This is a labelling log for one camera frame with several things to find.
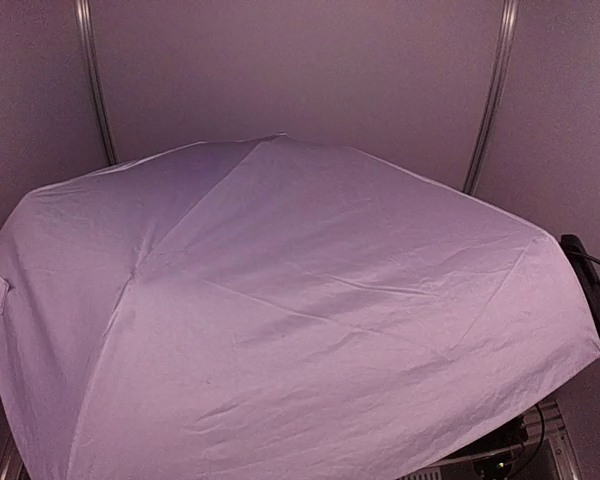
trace wall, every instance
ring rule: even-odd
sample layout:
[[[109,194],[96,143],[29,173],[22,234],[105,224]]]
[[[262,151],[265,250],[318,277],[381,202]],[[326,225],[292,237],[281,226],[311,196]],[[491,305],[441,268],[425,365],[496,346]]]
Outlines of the wall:
[[[286,131],[461,187],[502,2],[92,0],[122,160]]]
[[[106,165],[72,2],[0,1],[0,227],[27,191]]]
[[[600,0],[526,0],[478,196],[574,232],[600,257]],[[586,480],[600,480],[600,362],[559,392]]]

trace purple wall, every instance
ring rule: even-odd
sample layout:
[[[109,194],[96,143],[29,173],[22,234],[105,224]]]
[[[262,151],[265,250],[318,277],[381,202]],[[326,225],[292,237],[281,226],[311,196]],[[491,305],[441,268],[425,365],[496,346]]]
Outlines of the purple wall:
[[[122,160],[286,131],[460,187],[502,2],[93,0]]]
[[[72,2],[0,1],[0,227],[24,193],[106,165]]]
[[[600,0],[521,2],[478,196],[600,257]],[[558,396],[585,479],[600,480],[600,362]]]

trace vent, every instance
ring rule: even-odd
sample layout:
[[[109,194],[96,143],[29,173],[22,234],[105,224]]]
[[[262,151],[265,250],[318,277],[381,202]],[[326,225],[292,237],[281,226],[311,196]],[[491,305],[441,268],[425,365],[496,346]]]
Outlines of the vent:
[[[442,472],[439,468],[425,468],[398,480],[442,480]]]

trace pink fabric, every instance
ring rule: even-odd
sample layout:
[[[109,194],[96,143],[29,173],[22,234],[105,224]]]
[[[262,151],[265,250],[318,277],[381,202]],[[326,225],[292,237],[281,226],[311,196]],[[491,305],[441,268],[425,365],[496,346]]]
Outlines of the pink fabric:
[[[548,234],[286,137],[36,190],[0,275],[0,390],[34,480],[391,480],[600,356]]]

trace metal strip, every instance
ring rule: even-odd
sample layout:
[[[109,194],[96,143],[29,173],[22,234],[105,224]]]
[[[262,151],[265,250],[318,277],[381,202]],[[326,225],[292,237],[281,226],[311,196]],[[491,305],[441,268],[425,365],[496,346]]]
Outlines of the metal strip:
[[[78,16],[78,26],[80,27],[80,37],[85,51],[87,72],[89,74],[89,85],[91,87],[91,99],[96,109],[98,118],[98,127],[100,129],[100,138],[104,146],[107,162],[109,165],[118,163],[116,149],[109,128],[107,110],[105,108],[104,95],[102,93],[102,84],[100,82],[100,73],[98,71],[98,60],[96,56],[96,44],[93,40],[93,27],[91,24],[91,8],[89,0],[76,0],[76,12]]]
[[[464,182],[462,191],[473,196],[478,186],[480,172],[484,163],[485,149],[489,140],[489,133],[493,125],[496,110],[502,97],[504,81],[507,76],[507,67],[509,66],[509,57],[511,56],[511,46],[513,44],[513,33],[515,31],[516,19],[518,16],[518,0],[504,0],[502,8],[502,21],[500,24],[500,34],[498,35],[498,45],[496,47],[496,58],[491,72],[491,84],[489,85],[489,94],[484,106],[482,123],[473,149],[473,156],[469,171]]]

